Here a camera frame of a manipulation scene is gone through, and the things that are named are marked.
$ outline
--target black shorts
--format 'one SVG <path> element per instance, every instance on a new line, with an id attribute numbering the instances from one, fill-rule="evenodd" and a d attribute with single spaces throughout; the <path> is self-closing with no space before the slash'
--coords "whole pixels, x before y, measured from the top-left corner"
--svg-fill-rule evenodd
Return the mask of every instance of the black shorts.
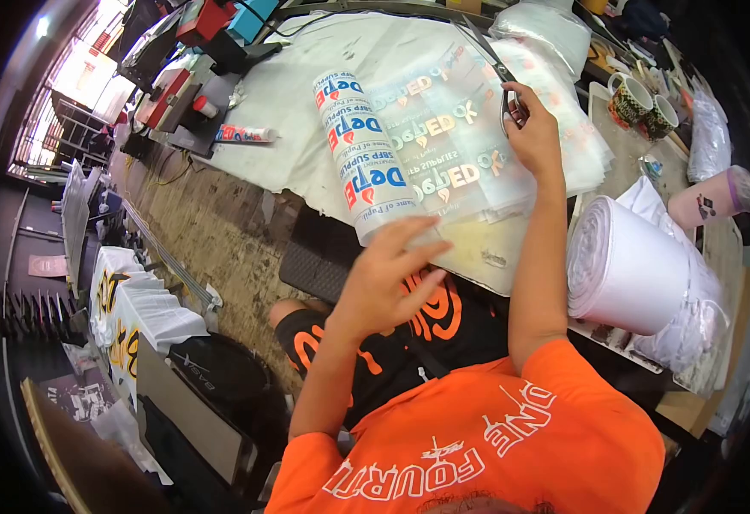
<path id="1" fill-rule="evenodd" d="M 407 277 L 406 290 L 414 290 L 425 274 L 421 271 Z M 447 369 L 509 355 L 506 311 L 501 311 L 503 302 L 501 305 L 496 307 L 486 290 L 448 275 L 411 321 L 396 326 L 388 335 L 373 334 L 363 340 L 344 426 L 352 428 L 390 399 L 423 384 L 425 377 L 434 378 L 436 370 L 422 362 L 420 353 L 428 352 Z M 289 314 L 276 327 L 278 342 L 302 378 L 321 343 L 326 319 L 327 315 L 318 311 L 302 309 Z M 419 352 L 417 345 L 426 351 Z"/>

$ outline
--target black mat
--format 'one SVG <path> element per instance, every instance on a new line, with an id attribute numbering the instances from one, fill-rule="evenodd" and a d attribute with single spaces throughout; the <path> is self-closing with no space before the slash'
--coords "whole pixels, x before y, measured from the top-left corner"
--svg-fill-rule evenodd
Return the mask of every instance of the black mat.
<path id="1" fill-rule="evenodd" d="M 295 221 L 278 277 L 304 293 L 337 303 L 362 250 L 355 229 L 305 206 Z"/>

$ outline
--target deped logo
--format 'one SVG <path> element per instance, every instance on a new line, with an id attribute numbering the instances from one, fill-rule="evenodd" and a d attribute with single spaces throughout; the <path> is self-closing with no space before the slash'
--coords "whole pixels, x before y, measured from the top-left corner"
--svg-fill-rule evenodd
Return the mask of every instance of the deped logo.
<path id="1" fill-rule="evenodd" d="M 351 89 L 353 91 L 363 93 L 363 90 L 361 89 L 361 85 L 358 82 L 355 82 L 355 81 L 333 82 L 332 79 L 329 79 L 329 83 L 326 86 L 324 86 L 323 89 L 319 90 L 318 93 L 315 94 L 315 105 L 317 105 L 318 108 L 320 109 L 321 106 L 324 105 L 324 102 L 327 101 L 327 97 L 335 101 L 340 96 L 340 91 L 347 90 L 347 89 Z"/>
<path id="2" fill-rule="evenodd" d="M 402 188 L 406 185 L 404 176 L 401 175 L 401 170 L 397 167 L 392 167 L 387 170 L 386 173 L 381 170 L 368 170 L 369 177 L 363 171 L 361 166 L 357 166 L 358 173 L 349 180 L 344 186 L 344 196 L 346 197 L 346 205 L 349 210 L 352 210 L 352 206 L 358 201 L 358 194 L 363 201 L 366 201 L 370 205 L 375 202 L 375 188 L 374 186 L 380 186 L 382 184 L 389 184 L 396 188 Z"/>
<path id="3" fill-rule="evenodd" d="M 327 134 L 330 151 L 334 152 L 338 147 L 339 138 L 351 145 L 355 138 L 355 131 L 360 129 L 383 132 L 376 118 L 349 118 L 349 121 L 347 121 L 345 116 L 341 116 L 339 123 L 336 123 L 335 127 L 331 128 Z"/>

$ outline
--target scissors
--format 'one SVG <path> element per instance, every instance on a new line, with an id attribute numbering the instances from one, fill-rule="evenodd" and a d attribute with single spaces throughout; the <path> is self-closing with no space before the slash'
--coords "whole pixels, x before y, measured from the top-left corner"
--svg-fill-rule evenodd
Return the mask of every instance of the scissors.
<path id="1" fill-rule="evenodd" d="M 470 40 L 470 43 L 472 43 L 472 46 L 476 47 L 478 50 L 483 50 L 483 52 L 488 55 L 489 58 L 493 59 L 493 70 L 495 70 L 495 73 L 501 79 L 501 82 L 517 82 L 517 80 L 515 80 L 515 76 L 512 75 L 512 72 L 509 71 L 509 68 L 507 68 L 503 64 L 501 58 L 498 57 L 497 54 L 495 54 L 492 46 L 489 45 L 489 42 L 480 33 L 478 27 L 476 27 L 466 16 L 464 16 L 464 21 L 466 22 L 466 26 L 472 29 L 472 34 L 474 35 L 474 38 Z M 529 112 L 526 110 L 524 105 L 518 101 L 517 94 L 512 91 L 511 100 L 509 96 L 510 91 L 503 90 L 503 97 L 501 98 L 501 129 L 503 129 L 504 135 L 507 136 L 508 134 L 506 134 L 506 126 L 503 124 L 504 113 L 509 113 L 518 127 L 523 127 L 524 123 L 526 123 L 526 118 L 529 118 Z M 509 107 L 510 101 L 512 102 L 512 106 L 514 108 L 512 111 Z"/>

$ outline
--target concrete floor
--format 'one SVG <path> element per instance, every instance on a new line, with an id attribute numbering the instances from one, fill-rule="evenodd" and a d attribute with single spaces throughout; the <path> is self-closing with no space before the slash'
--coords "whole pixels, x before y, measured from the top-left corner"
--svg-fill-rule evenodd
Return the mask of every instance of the concrete floor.
<path id="1" fill-rule="evenodd" d="M 278 280 L 280 259 L 303 201 L 199 163 L 187 170 L 181 152 L 163 146 L 156 145 L 145 163 L 133 159 L 128 166 L 127 160 L 117 150 L 110 159 L 118 193 L 200 284 L 210 283 L 220 293 L 219 332 L 256 350 L 284 391 L 297 395 L 301 378 L 278 345 L 267 315 L 278 299 L 306 298 Z"/>

